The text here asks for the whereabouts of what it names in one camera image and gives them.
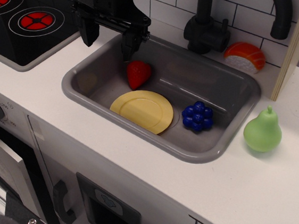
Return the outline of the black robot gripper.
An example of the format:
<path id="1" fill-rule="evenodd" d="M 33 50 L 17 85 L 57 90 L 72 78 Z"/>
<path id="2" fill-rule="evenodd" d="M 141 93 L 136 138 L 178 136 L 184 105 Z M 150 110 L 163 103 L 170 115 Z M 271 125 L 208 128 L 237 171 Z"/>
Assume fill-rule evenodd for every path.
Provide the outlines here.
<path id="1" fill-rule="evenodd" d="M 83 42 L 91 46 L 99 36 L 99 26 L 122 34 L 121 51 L 129 62 L 140 44 L 150 37 L 151 19 L 140 11 L 134 0 L 72 0 L 72 11 Z"/>

